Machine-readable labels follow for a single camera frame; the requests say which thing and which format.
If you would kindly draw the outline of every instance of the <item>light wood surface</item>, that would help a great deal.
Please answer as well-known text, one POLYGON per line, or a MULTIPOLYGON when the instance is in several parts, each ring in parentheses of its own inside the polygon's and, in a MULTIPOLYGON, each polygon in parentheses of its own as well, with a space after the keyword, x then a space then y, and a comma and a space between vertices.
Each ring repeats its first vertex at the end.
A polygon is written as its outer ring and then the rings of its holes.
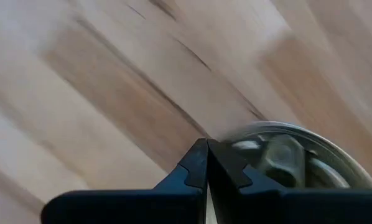
POLYGON ((0 223, 151 188, 196 138, 262 119, 372 175, 372 0, 0 0, 0 223))

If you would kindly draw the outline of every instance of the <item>wood grain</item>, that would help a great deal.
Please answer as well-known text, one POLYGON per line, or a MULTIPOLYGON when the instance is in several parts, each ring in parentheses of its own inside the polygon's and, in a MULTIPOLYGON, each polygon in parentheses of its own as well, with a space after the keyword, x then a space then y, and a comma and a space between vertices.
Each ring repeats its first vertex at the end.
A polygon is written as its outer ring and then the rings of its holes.
POLYGON ((261 119, 372 175, 372 0, 0 0, 0 223, 151 188, 196 138, 261 119))

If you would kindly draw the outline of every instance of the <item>metal rim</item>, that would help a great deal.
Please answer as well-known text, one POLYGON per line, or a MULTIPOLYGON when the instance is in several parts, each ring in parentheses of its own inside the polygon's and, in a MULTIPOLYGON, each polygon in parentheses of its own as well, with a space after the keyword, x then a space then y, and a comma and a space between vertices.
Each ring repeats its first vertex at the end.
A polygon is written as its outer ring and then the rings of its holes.
POLYGON ((277 128, 282 131, 290 131, 293 133, 297 133, 303 135, 301 137, 309 138, 310 140, 317 142, 319 145, 324 145, 324 147, 327 149, 328 148, 333 149, 330 152, 334 153, 334 155, 337 156, 338 158, 341 157, 342 161, 345 161, 347 163, 347 166, 353 171, 353 173, 356 174, 356 176, 358 176, 359 179, 364 182, 363 185, 365 187, 372 187, 372 177, 369 175, 369 173, 367 173, 367 171, 343 149, 341 149, 328 139, 325 139, 324 137, 312 131, 309 131, 305 128, 301 128, 293 124, 278 121, 257 121, 239 130, 232 131, 229 134, 222 136, 220 138, 220 141, 224 142, 240 141, 244 138, 247 138, 248 136, 256 134, 256 132, 259 130, 262 131, 262 129, 264 128, 277 128))

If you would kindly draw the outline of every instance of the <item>wooden floor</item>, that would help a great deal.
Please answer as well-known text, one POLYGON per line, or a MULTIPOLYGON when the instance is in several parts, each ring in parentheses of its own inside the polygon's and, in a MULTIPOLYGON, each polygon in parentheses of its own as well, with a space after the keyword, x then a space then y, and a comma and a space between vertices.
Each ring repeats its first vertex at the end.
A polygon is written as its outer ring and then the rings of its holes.
POLYGON ((262 119, 372 175, 372 0, 0 0, 0 224, 262 119))

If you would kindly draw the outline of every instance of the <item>black plastic part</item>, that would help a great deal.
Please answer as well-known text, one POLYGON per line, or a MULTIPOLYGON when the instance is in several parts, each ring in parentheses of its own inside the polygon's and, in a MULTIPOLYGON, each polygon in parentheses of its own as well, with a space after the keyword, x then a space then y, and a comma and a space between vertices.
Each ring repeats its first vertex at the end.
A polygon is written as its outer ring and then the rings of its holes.
POLYGON ((205 223, 208 146, 199 139, 152 190, 74 191, 42 210, 43 224, 205 223))
POLYGON ((207 178, 218 223, 372 223, 372 190, 288 189, 215 140, 199 139, 152 190, 76 191, 42 210, 52 223, 205 223, 207 178))

